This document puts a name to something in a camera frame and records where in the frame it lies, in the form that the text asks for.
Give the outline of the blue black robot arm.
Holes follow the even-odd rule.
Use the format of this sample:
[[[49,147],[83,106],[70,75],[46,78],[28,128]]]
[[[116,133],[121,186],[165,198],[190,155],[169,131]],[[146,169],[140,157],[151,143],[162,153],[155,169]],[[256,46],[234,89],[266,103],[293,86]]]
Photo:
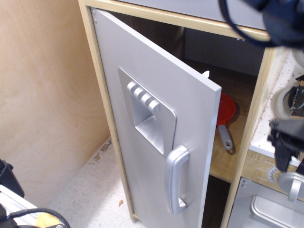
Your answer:
[[[246,0],[262,12],[271,42],[276,46],[304,48],[304,2],[302,0]],[[291,158],[304,150],[304,119],[273,120],[268,139],[275,147],[276,167],[286,172]]]

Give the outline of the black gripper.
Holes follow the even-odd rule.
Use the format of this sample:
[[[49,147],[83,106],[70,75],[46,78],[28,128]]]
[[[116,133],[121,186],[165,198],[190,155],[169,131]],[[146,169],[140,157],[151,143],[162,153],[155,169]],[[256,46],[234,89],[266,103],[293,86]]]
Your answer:
[[[275,147],[276,167],[286,172],[291,156],[299,157],[304,151],[304,120],[274,119],[269,123],[271,128],[268,140]]]

